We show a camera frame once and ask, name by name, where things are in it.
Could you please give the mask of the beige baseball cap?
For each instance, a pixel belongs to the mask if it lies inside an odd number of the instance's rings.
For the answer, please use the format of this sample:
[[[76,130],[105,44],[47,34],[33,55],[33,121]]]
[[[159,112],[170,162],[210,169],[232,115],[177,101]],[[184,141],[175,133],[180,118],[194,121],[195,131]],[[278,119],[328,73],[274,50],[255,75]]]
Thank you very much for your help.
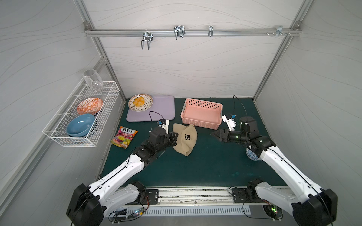
[[[178,134],[174,150],[184,156],[189,156],[196,145],[198,133],[194,125],[185,126],[175,123],[173,132]]]

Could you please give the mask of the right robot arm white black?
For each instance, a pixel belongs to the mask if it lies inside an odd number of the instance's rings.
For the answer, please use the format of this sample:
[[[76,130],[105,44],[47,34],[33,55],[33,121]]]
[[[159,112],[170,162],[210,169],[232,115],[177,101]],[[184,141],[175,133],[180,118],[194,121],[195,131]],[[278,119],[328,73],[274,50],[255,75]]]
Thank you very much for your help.
[[[246,197],[265,200],[291,216],[300,226],[332,225],[337,217],[338,197],[331,189],[323,189],[299,170],[268,137],[261,136],[254,118],[246,116],[239,121],[236,131],[235,115],[223,115],[228,126],[212,133],[224,143],[242,144],[257,158],[267,163],[288,185],[292,194],[256,179],[248,184]]]

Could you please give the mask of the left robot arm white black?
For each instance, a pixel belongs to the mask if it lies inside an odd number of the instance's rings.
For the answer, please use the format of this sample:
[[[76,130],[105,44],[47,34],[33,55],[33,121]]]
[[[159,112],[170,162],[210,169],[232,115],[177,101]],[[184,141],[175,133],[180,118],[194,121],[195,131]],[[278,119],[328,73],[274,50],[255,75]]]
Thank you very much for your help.
[[[154,128],[140,146],[109,174],[86,186],[80,184],[72,194],[66,215],[72,226],[99,226],[105,217],[129,204],[141,204],[146,187],[140,182],[125,185],[132,176],[144,170],[169,147],[177,145],[177,132]]]

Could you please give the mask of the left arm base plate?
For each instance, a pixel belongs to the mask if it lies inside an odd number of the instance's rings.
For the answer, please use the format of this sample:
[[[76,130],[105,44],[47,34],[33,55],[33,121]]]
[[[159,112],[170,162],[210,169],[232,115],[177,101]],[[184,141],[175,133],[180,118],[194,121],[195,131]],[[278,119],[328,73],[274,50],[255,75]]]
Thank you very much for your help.
[[[159,190],[158,189],[146,189],[144,199],[142,200],[143,205],[156,205],[158,204]]]

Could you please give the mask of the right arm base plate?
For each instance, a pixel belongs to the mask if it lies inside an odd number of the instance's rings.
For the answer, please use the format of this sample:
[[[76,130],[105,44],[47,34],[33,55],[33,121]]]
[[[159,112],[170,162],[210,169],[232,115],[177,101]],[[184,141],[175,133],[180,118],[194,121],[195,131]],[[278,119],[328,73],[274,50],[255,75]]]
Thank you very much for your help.
[[[234,203],[264,203],[270,205],[266,200],[257,196],[256,191],[250,188],[238,188],[231,186],[228,193],[233,197]]]

